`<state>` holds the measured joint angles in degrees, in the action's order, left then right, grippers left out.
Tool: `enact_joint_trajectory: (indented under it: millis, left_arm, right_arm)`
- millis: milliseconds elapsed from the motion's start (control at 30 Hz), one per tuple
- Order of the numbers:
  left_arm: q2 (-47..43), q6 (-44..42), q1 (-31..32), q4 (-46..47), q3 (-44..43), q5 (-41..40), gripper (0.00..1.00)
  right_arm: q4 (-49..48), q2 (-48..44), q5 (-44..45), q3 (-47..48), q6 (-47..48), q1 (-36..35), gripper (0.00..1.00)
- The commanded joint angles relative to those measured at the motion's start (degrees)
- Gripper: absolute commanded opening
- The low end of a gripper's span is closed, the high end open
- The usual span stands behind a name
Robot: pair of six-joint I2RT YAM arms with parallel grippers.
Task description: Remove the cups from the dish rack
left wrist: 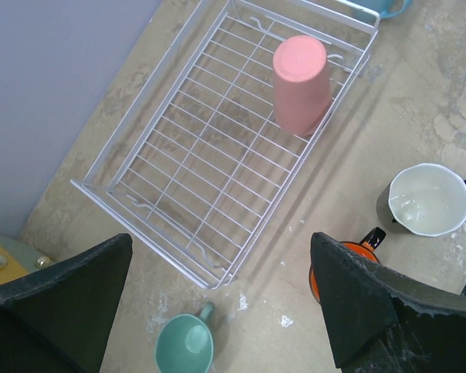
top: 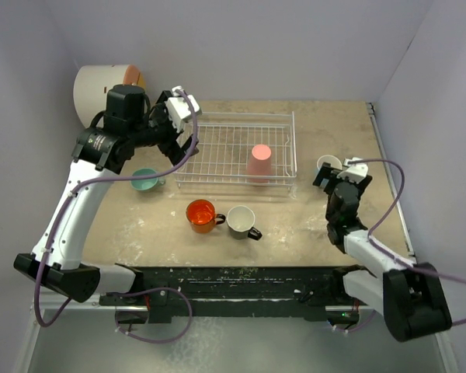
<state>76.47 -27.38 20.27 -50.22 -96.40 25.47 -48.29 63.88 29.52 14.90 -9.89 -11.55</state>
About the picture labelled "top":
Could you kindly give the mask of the light blue mug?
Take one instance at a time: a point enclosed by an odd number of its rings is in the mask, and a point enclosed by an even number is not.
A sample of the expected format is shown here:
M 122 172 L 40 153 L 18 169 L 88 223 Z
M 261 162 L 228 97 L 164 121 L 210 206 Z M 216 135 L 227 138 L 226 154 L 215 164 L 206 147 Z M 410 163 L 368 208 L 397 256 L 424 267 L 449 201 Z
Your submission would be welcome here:
M 342 171 L 343 164 L 337 157 L 334 155 L 322 155 L 317 161 L 316 174 L 320 173 L 324 164 L 328 164 L 331 169 L 328 173 L 325 174 L 326 176 L 329 176 L 334 170 L 337 172 Z

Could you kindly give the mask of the mint green cup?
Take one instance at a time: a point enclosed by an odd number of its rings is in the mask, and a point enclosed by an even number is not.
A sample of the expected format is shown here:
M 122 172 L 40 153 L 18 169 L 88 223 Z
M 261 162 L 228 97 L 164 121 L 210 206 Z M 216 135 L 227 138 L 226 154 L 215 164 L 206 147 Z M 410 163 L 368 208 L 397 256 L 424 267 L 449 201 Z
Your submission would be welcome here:
M 156 174 L 157 171 L 152 168 L 142 168 L 136 170 L 132 176 L 137 177 L 137 176 L 152 176 Z M 131 187 L 138 191 L 138 192 L 150 192 L 158 187 L 161 187 L 165 184 L 165 177 L 155 177 L 155 178 L 150 178 L 150 179 L 144 179 L 144 180 L 131 180 L 130 185 Z

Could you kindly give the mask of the orange mug black handle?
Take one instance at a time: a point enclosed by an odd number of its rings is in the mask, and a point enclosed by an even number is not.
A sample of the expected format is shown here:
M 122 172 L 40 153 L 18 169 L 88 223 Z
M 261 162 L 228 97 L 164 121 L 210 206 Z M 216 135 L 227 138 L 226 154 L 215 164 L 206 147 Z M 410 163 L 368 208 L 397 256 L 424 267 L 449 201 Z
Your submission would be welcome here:
M 217 213 L 214 205 L 204 199 L 194 200 L 187 206 L 186 218 L 192 230 L 200 234 L 207 234 L 226 222 L 226 216 Z

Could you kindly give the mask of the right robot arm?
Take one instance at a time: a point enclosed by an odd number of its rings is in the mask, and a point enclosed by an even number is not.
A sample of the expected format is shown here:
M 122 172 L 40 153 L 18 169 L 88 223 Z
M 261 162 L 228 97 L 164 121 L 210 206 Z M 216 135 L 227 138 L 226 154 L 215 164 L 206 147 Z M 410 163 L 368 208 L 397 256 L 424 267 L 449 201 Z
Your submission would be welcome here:
M 370 184 L 366 159 L 346 159 L 342 168 L 322 163 L 313 184 L 328 196 L 325 219 L 329 241 L 360 262 L 330 284 L 331 298 L 356 298 L 381 314 L 390 334 L 405 342 L 449 330 L 453 321 L 434 266 L 416 264 L 376 240 L 358 217 Z

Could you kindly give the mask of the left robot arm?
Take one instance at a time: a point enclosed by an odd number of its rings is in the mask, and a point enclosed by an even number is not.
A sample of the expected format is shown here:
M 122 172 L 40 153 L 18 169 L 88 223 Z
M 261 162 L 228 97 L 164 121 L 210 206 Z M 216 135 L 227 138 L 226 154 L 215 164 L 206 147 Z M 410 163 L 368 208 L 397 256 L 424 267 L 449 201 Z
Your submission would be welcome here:
M 195 97 L 177 86 L 164 91 L 155 104 L 137 85 L 115 85 L 106 107 L 78 136 L 61 199 L 44 234 L 31 253 L 19 254 L 14 268 L 35 283 L 34 298 L 46 287 L 84 302 L 101 281 L 98 267 L 82 263 L 82 252 L 93 220 L 108 189 L 123 182 L 124 164 L 136 149 L 158 147 L 179 170 L 198 143 Z

